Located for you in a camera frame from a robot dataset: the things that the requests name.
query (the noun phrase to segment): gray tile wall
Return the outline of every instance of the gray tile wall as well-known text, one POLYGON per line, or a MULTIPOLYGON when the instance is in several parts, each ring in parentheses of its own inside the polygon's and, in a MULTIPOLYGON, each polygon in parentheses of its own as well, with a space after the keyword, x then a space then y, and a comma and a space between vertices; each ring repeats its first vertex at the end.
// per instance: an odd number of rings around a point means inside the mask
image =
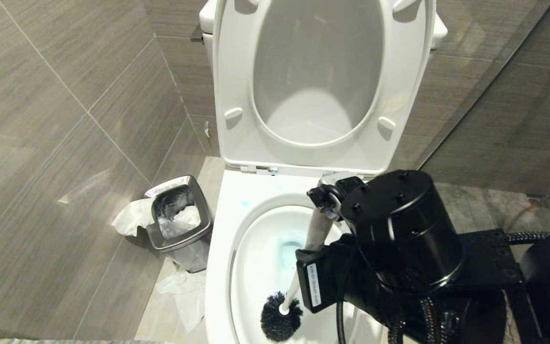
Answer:
POLYGON ((489 86, 549 4, 550 0, 437 2, 436 11, 449 34, 432 52, 389 170, 421 166, 489 86))
POLYGON ((550 11, 425 170, 446 183, 550 194, 550 11))
POLYGON ((207 0, 143 0, 152 30, 203 151, 220 156, 213 77, 205 46, 190 42, 207 0))
POLYGON ((109 224, 203 159, 140 0, 0 1, 0 337, 133 338, 162 257, 109 224))

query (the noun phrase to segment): toilet brush handle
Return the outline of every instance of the toilet brush handle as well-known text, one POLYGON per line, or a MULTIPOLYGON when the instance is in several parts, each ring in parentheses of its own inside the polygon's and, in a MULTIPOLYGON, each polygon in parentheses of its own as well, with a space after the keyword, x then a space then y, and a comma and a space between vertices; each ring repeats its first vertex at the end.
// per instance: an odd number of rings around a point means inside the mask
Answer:
MULTIPOLYGON (((314 208, 313 213, 311 214, 311 221, 309 222, 309 228, 307 232, 307 241, 305 243, 305 250, 310 251, 319 251, 323 248, 326 237, 332 228, 332 220, 327 218, 319 209, 314 208)), ((294 277, 292 278, 292 283, 290 283, 290 289, 286 294, 284 302, 279 305, 279 312, 283 315, 288 314, 288 309, 290 309, 290 304, 294 300, 294 296, 298 292, 300 285, 298 283, 298 274, 295 271, 294 277)))
POLYGON ((286 294, 286 298, 284 299, 284 302, 281 303, 281 306, 279 306, 279 311, 283 313, 287 313, 288 309, 290 309, 290 304, 292 303, 292 300, 294 300, 294 296, 298 292, 298 288, 300 288, 300 285, 298 283, 298 274, 295 271, 294 277, 292 278, 292 283, 290 283, 290 289, 288 289, 288 293, 286 294))
POLYGON ((333 220, 327 218, 325 214, 315 207, 309 222, 305 250, 314 252, 321 250, 326 241, 326 237, 328 237, 330 228, 332 228, 333 222, 333 220))

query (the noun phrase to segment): toilet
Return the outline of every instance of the toilet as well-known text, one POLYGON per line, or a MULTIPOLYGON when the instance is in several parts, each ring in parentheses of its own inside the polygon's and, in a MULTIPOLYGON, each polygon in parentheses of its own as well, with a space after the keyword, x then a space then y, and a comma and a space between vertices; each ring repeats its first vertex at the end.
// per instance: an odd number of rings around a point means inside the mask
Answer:
MULTIPOLYGON (((269 342, 260 311, 295 272, 313 207, 306 192, 335 172, 368 180, 388 168, 430 48, 443 37, 435 6, 210 0, 203 8, 227 164, 207 263, 210 343, 269 342)), ((348 230, 336 224, 327 243, 348 230)), ((353 337, 356 311, 349 305, 345 315, 353 337)), ((304 309, 288 342, 336 343, 334 310, 304 309)))

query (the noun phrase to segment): stainless steel trash can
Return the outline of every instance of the stainless steel trash can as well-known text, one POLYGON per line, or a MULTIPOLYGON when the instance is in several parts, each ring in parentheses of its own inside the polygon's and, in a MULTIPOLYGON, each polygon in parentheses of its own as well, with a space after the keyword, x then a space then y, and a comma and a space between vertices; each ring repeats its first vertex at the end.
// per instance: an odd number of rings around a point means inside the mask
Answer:
POLYGON ((213 217, 196 179, 182 176, 153 190, 159 190, 160 193, 152 204, 155 223, 146 228, 152 246, 190 273, 205 270, 212 239, 213 217), (179 211, 189 205, 199 210, 201 223, 198 226, 188 228, 171 222, 179 211), (165 231, 167 235, 163 235, 161 230, 164 224, 168 226, 165 231))

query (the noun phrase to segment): black bristles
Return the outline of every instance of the black bristles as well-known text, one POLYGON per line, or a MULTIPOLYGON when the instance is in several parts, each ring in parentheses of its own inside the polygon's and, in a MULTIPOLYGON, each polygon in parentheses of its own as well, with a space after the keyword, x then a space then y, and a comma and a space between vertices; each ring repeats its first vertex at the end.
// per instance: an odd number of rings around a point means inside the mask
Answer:
POLYGON ((301 327, 303 310, 299 307, 299 301, 294 299, 290 304, 289 313, 282 315, 279 313, 279 305, 284 303, 284 299, 286 298, 281 291, 269 296, 262 308, 262 315, 260 315, 262 332, 275 342, 283 342, 292 337, 294 332, 301 327))

